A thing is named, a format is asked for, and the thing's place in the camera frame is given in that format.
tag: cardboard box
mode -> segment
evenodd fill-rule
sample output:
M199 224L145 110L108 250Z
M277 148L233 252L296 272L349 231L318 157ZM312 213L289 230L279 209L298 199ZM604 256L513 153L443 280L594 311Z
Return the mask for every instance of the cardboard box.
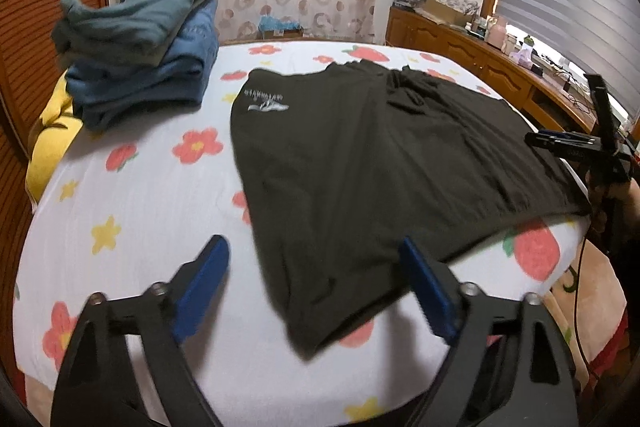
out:
M466 23L471 22L474 18L473 15L464 15L463 13L454 10L453 8L449 8L446 4L442 4L436 0L425 0L420 4L420 8L433 15L434 22L453 24L454 26L460 26L461 28L464 28Z
M271 39L289 39L289 40L299 40L303 37L303 29L298 28L297 30L280 30L273 31L269 30L266 32L260 32L261 38L263 40L271 40Z

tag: white bedsheet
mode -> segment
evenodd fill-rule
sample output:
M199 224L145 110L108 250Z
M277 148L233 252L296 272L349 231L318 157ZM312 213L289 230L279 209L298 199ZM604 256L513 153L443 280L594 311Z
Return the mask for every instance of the white bedsheet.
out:
M305 362L287 341L258 267L232 153L231 103L253 68L319 71L332 59L353 60L346 50L389 68L431 70L499 98L451 60L412 50L366 46L354 52L344 42L221 48L200 110L142 115L102 136L83 130L68 150L36 211L20 261L14 306L18 367L53 389L56 362L88 295L137 295L170 279L219 233L229 240L230 274L184 352L226 427L337 425L394 409L427 389L447 347L430 333L413 295ZM214 131L185 135L209 128ZM185 153L193 151L191 145L204 153ZM505 233L484 241L452 269L492 295L545 293L569 266L587 226L585 219L570 216L545 221L552 236L546 236L539 259L549 266L525 267L540 278L555 266L545 280L521 267L526 251L507 252ZM150 391L142 348L132 341L130 349L150 415L165 422Z

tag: wooden headboard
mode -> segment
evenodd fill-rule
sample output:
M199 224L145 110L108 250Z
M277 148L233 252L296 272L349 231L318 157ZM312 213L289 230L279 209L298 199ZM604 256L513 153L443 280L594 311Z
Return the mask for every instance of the wooden headboard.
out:
M24 190L27 139L60 76L49 38L59 0L0 0L0 358L14 378L15 275L31 222ZM105 6L107 0L82 0Z

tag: folded clothes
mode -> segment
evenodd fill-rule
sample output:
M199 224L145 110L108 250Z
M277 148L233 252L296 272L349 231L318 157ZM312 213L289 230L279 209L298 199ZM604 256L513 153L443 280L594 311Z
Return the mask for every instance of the folded clothes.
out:
M206 0L185 20L156 68L114 66L79 58L66 73L74 115L90 130L104 130L132 110L162 102L199 106L218 54L217 0Z
M122 0L90 8L61 0L51 39L68 67L78 54L113 64L157 66L189 13L204 0Z

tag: black t-shirt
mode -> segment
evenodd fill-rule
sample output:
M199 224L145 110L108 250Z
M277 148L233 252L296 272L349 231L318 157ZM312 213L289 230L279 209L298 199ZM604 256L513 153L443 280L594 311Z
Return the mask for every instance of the black t-shirt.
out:
M304 353L407 290L398 246L448 261L495 232L587 213L503 100L372 62L254 70L231 135L271 298Z

